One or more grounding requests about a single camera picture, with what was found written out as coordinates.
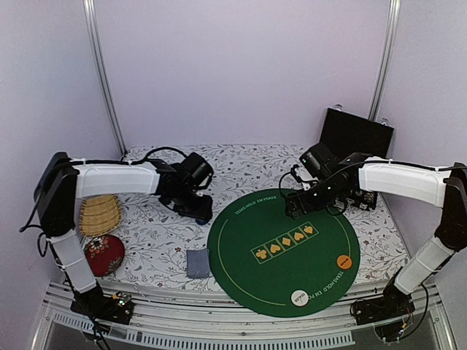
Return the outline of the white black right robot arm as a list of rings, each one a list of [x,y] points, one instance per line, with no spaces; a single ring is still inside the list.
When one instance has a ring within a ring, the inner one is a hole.
[[[291,174],[304,187],[283,195],[285,213],[293,219],[325,209],[336,199],[346,201],[358,191],[412,198],[442,210],[433,237],[396,272],[382,296],[358,300],[350,308],[358,324],[413,312],[413,291],[466,247],[466,165],[430,167],[360,152],[340,160],[323,143],[310,147],[299,160],[309,177],[293,167]]]

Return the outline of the white dealer button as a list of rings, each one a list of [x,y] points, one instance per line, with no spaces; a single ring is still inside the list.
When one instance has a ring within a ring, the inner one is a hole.
[[[309,303],[310,296],[306,291],[297,289],[292,292],[290,299],[293,305],[303,307]]]

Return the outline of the orange blind button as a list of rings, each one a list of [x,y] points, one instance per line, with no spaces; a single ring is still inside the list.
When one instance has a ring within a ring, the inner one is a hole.
[[[346,271],[352,267],[353,261],[349,255],[342,254],[337,257],[336,264],[338,265],[340,269]]]

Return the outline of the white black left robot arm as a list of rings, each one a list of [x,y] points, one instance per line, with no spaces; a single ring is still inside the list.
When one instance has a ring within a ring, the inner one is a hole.
[[[92,320],[128,324],[134,309],[130,295],[118,292],[107,297],[93,275],[75,232],[77,199],[120,193],[155,195],[176,214],[203,225],[212,218],[213,200],[202,190],[213,175],[210,164],[194,152],[172,164],[150,153],[137,161],[78,160],[65,152],[55,153],[34,191],[31,214],[39,218],[37,227],[72,289],[71,310]]]

